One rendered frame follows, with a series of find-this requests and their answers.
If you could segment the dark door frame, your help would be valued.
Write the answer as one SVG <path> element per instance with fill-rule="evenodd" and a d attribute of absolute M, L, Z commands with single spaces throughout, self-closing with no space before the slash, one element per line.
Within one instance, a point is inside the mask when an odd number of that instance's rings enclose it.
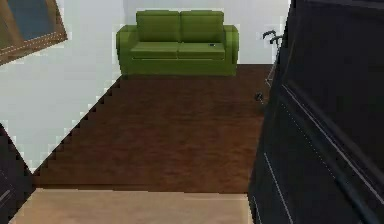
<path fill-rule="evenodd" d="M 0 123 L 0 224 L 8 224 L 34 191 L 32 173 Z"/>

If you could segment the brown framed picture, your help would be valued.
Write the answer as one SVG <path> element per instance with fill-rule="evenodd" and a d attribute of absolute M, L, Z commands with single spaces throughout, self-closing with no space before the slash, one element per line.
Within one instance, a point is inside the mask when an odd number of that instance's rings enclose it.
<path fill-rule="evenodd" d="M 58 0 L 0 0 L 0 66 L 67 39 Z"/>

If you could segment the green two-seat sofa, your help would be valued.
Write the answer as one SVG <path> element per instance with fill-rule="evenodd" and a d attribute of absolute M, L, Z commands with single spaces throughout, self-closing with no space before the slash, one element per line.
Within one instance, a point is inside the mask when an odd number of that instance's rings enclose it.
<path fill-rule="evenodd" d="M 222 11 L 143 10 L 116 33 L 116 51 L 124 75 L 234 76 L 239 31 Z"/>

